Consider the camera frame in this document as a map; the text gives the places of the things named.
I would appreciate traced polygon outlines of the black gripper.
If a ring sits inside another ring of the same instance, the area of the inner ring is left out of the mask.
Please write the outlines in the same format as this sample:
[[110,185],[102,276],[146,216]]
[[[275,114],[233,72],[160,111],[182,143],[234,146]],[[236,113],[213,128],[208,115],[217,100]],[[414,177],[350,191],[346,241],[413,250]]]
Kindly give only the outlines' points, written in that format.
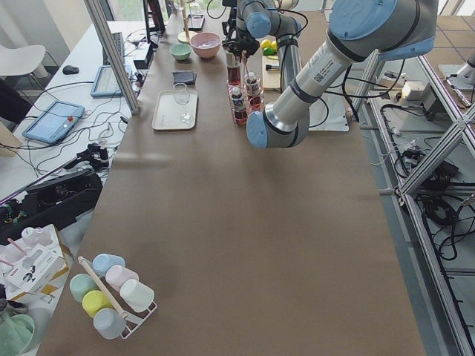
[[260,43],[246,31],[237,28],[235,20],[222,23],[225,39],[222,41],[223,48],[235,56],[254,55],[260,49]]

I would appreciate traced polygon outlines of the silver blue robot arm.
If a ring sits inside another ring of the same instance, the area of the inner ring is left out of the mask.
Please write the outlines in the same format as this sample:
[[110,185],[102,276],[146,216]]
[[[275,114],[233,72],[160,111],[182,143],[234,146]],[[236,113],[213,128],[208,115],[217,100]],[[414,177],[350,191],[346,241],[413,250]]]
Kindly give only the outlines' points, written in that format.
[[296,1],[232,1],[240,55],[252,55],[258,40],[274,36],[283,75],[282,94],[251,113],[246,135],[256,148],[298,145],[309,129],[309,108],[352,64],[371,53],[387,60],[430,52],[435,42],[437,1],[335,1],[325,42],[302,65],[297,36],[302,26],[282,10]]

